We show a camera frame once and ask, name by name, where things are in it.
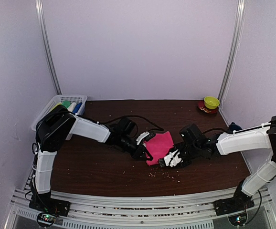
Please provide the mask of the pink towel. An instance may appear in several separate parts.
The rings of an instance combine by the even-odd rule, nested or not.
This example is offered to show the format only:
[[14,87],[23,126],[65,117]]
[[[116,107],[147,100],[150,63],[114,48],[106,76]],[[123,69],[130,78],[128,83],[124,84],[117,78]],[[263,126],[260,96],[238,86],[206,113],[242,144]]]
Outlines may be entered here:
[[163,134],[156,134],[149,141],[145,141],[144,145],[148,152],[152,155],[152,160],[147,160],[146,163],[148,166],[158,164],[158,160],[163,158],[173,147],[174,142],[169,131]]

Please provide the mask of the circuit board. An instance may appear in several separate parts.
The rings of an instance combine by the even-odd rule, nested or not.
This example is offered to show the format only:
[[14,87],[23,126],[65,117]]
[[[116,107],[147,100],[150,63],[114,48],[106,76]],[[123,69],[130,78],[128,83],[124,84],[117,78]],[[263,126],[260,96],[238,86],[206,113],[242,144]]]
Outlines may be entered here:
[[231,225],[236,227],[241,227],[244,225],[248,220],[248,215],[246,213],[231,215],[228,217],[228,220]]
[[48,228],[55,223],[56,219],[57,219],[56,215],[46,213],[46,212],[41,212],[37,215],[36,222],[39,226],[43,228]]

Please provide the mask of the left aluminium frame post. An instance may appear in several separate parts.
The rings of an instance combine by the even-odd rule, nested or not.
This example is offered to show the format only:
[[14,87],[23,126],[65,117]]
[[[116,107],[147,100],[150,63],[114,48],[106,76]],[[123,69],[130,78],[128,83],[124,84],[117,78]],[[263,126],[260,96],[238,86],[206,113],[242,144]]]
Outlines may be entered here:
[[56,74],[56,70],[53,62],[53,56],[52,56],[52,52],[49,44],[49,37],[46,29],[45,15],[43,11],[43,1],[36,0],[35,5],[36,5],[36,13],[39,21],[39,26],[41,30],[41,35],[42,35],[43,46],[45,50],[45,58],[46,58],[48,68],[49,68],[49,73],[53,82],[53,87],[55,89],[56,94],[62,94],[62,90]]

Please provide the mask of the dark red plate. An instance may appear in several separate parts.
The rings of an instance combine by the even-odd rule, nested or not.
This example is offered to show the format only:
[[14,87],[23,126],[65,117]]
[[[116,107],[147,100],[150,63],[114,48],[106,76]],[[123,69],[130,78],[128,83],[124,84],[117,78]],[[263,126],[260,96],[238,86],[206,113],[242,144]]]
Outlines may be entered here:
[[197,107],[204,113],[207,114],[215,114],[219,111],[219,107],[216,107],[215,109],[209,109],[206,107],[204,101],[198,101],[197,102]]

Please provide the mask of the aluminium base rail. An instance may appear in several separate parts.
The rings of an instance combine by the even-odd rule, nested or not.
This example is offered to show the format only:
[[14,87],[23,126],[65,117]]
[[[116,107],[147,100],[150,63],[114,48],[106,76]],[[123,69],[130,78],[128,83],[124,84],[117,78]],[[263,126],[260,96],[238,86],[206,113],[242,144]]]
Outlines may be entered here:
[[[197,194],[163,197],[101,197],[52,191],[52,197],[71,203],[67,217],[60,217],[51,228],[61,229],[276,229],[276,209],[267,188],[262,188],[262,205],[257,213],[260,197],[255,194],[255,207],[246,210],[245,227],[230,224],[228,217],[242,212],[217,216],[213,202],[232,197],[235,188]],[[39,211],[29,208],[31,195],[15,189],[3,223],[3,229],[19,227],[41,229],[35,222]]]

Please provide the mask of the blue rolled towel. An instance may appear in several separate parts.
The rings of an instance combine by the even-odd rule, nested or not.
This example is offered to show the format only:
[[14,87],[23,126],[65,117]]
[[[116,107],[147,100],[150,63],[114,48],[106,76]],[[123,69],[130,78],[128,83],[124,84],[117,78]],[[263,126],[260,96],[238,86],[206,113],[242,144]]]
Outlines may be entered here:
[[73,113],[78,113],[81,106],[82,106],[82,103],[77,103],[72,112]]

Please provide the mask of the dark blue cup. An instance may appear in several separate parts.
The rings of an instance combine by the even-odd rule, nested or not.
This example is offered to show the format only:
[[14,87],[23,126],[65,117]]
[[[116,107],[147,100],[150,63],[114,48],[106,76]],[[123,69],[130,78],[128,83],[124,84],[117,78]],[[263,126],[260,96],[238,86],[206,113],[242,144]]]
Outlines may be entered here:
[[236,123],[232,122],[229,126],[228,126],[228,130],[233,132],[233,131],[240,131],[242,130],[242,128],[237,125]]

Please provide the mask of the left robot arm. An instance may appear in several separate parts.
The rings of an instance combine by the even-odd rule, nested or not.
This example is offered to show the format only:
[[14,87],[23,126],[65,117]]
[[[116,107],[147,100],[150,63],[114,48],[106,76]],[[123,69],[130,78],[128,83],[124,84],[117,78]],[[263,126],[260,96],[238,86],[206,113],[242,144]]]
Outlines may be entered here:
[[51,175],[54,159],[69,135],[78,135],[110,146],[117,146],[133,159],[151,161],[153,156],[141,139],[130,137],[137,124],[130,115],[100,123],[56,106],[36,124],[32,193],[33,201],[44,212],[54,207],[51,199]]

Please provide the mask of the right aluminium frame post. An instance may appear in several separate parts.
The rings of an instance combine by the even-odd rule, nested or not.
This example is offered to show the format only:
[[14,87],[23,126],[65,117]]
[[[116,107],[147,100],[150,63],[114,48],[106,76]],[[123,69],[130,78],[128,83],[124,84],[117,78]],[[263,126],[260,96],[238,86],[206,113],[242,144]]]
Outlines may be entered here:
[[223,103],[223,101],[225,100],[225,97],[227,95],[227,91],[229,88],[229,84],[231,81],[233,65],[234,65],[239,41],[241,38],[241,32],[243,28],[245,7],[246,7],[246,1],[238,0],[231,47],[230,47],[230,51],[227,59],[225,72],[223,75],[223,81],[218,95],[218,98],[221,101],[221,103]]

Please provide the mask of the white plastic basket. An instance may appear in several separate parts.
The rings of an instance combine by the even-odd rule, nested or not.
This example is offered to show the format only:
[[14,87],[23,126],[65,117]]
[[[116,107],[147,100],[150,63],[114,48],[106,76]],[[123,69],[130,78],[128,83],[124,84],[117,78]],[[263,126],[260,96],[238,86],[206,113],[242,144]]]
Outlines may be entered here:
[[51,108],[57,104],[57,103],[62,103],[62,101],[70,101],[71,103],[82,103],[82,106],[80,107],[78,113],[76,113],[77,115],[83,115],[85,112],[85,103],[87,101],[87,96],[86,95],[79,95],[79,94],[60,94],[60,95],[56,95],[54,96],[49,102],[48,104],[42,109],[42,111],[40,112],[40,114],[37,116],[37,118],[34,120],[34,122],[31,125],[31,129],[33,131],[36,131],[36,126],[37,124],[45,117],[47,116],[49,113],[51,113],[53,110],[55,112],[59,112],[59,111],[63,111],[62,108],[60,108],[59,105],[56,108],[54,108],[53,110],[51,110]]

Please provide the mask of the right circuit board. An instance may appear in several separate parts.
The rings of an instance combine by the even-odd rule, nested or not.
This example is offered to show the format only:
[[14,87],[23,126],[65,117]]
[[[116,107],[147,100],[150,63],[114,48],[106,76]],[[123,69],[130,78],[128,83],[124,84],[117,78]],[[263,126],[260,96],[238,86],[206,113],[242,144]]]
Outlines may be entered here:
[[228,220],[231,225],[236,227],[241,227],[244,225],[248,220],[248,215],[246,213],[231,215],[228,217]]

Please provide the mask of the aluminium frame post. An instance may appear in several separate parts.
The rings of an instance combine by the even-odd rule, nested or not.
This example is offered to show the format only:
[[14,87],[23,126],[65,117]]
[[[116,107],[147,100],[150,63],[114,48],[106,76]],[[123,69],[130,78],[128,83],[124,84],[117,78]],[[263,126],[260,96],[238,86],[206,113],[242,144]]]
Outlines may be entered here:
[[223,101],[225,100],[225,97],[227,95],[227,91],[229,88],[229,84],[231,81],[233,65],[234,65],[239,41],[241,38],[241,32],[243,28],[245,7],[246,7],[246,1],[238,0],[231,47],[230,47],[230,51],[227,59],[225,72],[223,75],[223,81],[218,95],[218,98],[221,101],[221,103],[223,103]]
[[49,37],[46,29],[45,15],[43,11],[43,1],[36,0],[35,5],[36,5],[36,13],[39,21],[39,26],[41,30],[41,35],[42,35],[43,46],[45,50],[45,58],[46,58],[48,68],[49,68],[49,73],[53,82],[53,87],[55,89],[56,94],[62,94],[62,90],[56,74],[56,70],[53,62],[53,56],[52,56],[52,52],[49,44]]

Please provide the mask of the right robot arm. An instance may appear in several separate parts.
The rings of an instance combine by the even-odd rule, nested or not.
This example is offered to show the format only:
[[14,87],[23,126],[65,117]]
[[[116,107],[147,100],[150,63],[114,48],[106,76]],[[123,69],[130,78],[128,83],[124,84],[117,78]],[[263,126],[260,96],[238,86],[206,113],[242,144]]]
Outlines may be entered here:
[[276,177],[276,115],[260,125],[241,129],[231,123],[228,129],[217,128],[207,136],[196,124],[182,128],[182,142],[175,144],[159,159],[161,167],[182,167],[197,157],[228,156],[233,153],[267,153],[258,169],[245,178],[230,200],[233,210],[241,210],[251,197]]

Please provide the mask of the left circuit board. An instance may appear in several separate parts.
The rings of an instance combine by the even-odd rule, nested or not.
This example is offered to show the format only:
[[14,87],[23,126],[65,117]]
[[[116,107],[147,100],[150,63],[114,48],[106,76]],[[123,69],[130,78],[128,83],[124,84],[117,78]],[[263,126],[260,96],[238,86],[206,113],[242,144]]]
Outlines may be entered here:
[[46,213],[46,212],[41,212],[37,215],[36,222],[39,226],[43,228],[48,228],[55,223],[56,219],[57,219],[56,215]]

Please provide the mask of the green rolled towel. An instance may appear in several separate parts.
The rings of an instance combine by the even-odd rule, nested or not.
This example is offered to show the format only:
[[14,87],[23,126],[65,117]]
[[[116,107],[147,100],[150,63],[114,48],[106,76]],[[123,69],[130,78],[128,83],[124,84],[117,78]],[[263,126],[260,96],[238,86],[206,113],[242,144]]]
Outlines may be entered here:
[[71,105],[71,102],[70,101],[62,101],[62,105],[67,109]]

